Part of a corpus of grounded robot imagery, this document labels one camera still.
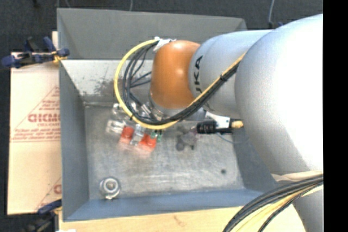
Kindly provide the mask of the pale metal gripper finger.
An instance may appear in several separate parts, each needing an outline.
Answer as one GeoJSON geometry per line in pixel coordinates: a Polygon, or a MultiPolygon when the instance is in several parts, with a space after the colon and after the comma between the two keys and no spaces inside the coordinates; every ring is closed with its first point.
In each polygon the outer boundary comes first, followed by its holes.
{"type": "Polygon", "coordinates": [[[121,120],[127,118],[128,115],[125,113],[119,103],[114,103],[111,109],[111,118],[113,120],[121,120]]]}
{"type": "Polygon", "coordinates": [[[125,125],[125,121],[109,120],[107,122],[105,132],[113,135],[121,135],[125,125]]]}

